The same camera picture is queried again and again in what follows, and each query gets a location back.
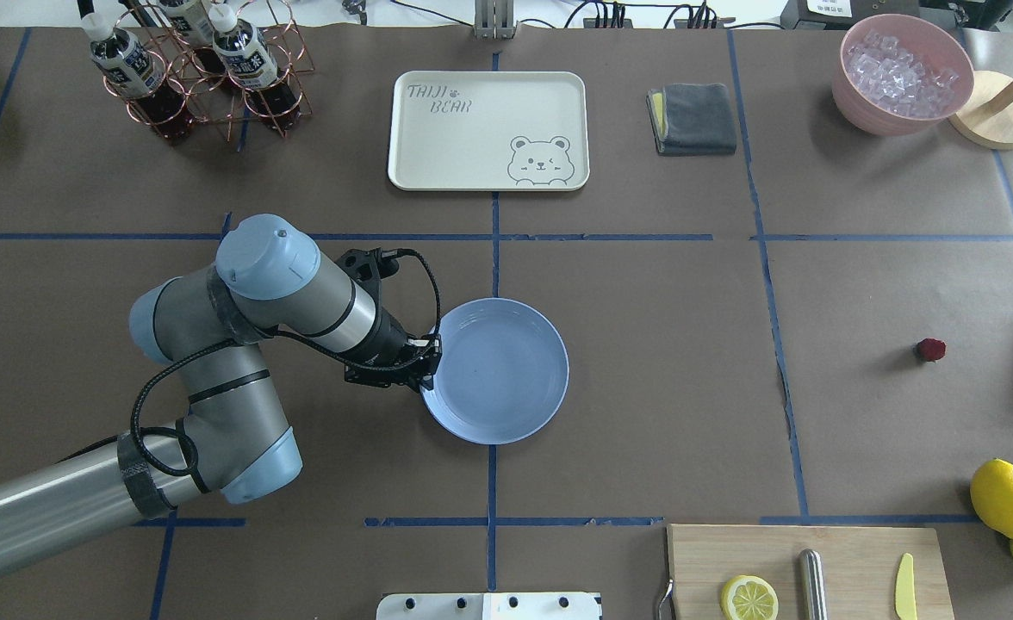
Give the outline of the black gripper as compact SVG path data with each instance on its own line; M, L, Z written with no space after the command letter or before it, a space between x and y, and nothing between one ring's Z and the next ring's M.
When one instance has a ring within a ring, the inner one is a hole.
M407 386L432 391L441 360L441 337L415 337L394 319L373 326L368 338L344 353L345 381L373 388Z

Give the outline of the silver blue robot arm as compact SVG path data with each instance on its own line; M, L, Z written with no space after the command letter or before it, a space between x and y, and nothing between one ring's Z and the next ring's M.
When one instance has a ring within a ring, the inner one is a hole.
M349 383L432 389L439 325L413 335L381 299L404 257L419 252L332 260L283 217L256 214L227 232L211 266L143 294L129 330L161 370L120 435L0 484L0 578L208 492L247 503L294 481L301 452L259 348L266 340L317 350Z

